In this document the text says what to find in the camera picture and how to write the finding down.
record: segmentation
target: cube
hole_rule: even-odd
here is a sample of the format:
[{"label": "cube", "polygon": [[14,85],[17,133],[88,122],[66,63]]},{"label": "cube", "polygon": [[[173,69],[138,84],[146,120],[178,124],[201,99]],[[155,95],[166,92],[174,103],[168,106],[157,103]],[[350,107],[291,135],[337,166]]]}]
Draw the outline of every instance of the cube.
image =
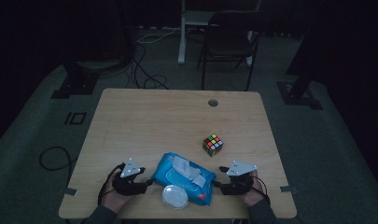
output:
[{"label": "cube", "polygon": [[223,148],[223,142],[214,133],[203,140],[203,150],[210,156],[216,155]]}]

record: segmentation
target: white round lid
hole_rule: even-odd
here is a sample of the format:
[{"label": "white round lid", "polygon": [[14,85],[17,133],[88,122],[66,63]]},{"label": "white round lid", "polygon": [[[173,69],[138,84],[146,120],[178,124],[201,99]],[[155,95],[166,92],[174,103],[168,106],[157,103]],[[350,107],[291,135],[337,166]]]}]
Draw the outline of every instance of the white round lid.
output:
[{"label": "white round lid", "polygon": [[189,202],[189,196],[182,188],[168,185],[162,192],[162,200],[173,208],[184,208]]}]

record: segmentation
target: chair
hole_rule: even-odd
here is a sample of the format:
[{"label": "chair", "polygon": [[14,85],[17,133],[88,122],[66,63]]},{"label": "chair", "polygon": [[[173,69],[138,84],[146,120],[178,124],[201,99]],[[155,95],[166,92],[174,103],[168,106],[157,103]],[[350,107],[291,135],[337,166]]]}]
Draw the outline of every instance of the chair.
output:
[{"label": "chair", "polygon": [[259,36],[266,31],[268,20],[263,11],[220,11],[211,17],[205,28],[203,49],[197,63],[199,68],[203,62],[202,90],[208,62],[238,62],[237,68],[245,58],[252,56],[245,91],[249,89]]}]

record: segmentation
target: table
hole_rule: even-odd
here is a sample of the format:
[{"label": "table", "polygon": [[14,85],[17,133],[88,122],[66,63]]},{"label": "table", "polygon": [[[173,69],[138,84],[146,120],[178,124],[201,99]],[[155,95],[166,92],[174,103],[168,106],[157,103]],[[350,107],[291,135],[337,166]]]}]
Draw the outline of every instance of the table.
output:
[{"label": "table", "polygon": [[[209,100],[217,100],[210,106]],[[209,157],[202,149],[204,138],[216,133],[222,150]],[[266,183],[277,217],[296,216],[273,133],[261,97],[247,91],[104,90],[78,157],[69,188],[59,211],[63,218],[84,218],[97,203],[106,175],[118,164],[133,158],[146,167],[135,182],[144,182],[155,172],[162,155],[174,152],[228,183],[218,166],[233,160],[256,164]],[[236,196],[222,195],[214,188],[210,206],[189,203],[181,210],[163,204],[163,187],[153,184],[124,207],[123,218],[245,218],[244,203]]]},{"label": "table", "polygon": [[[256,1],[255,10],[259,10],[261,5],[261,0]],[[179,64],[185,63],[186,56],[186,25],[201,25],[206,26],[209,19],[215,12],[211,11],[194,11],[186,10],[186,0],[182,0],[182,12],[180,17],[180,44],[179,44],[179,54],[177,57],[177,62]],[[252,63],[252,58],[248,57],[246,59],[248,66]]]}]

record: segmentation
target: blue plastic package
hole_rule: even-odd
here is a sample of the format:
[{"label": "blue plastic package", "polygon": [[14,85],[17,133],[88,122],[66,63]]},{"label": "blue plastic package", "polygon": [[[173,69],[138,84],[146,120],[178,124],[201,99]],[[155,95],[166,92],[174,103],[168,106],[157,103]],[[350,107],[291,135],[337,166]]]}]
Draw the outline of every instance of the blue plastic package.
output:
[{"label": "blue plastic package", "polygon": [[[196,177],[184,176],[185,174],[182,174],[181,170],[176,169],[174,161],[187,161],[189,167],[186,167],[185,170],[187,171],[189,168],[190,171],[194,171],[193,173],[199,174]],[[198,205],[210,205],[212,199],[212,180],[216,178],[216,175],[192,161],[169,152],[162,156],[157,170],[151,178],[154,178],[156,183],[164,187],[176,185],[184,189],[189,196],[189,200]]]}]

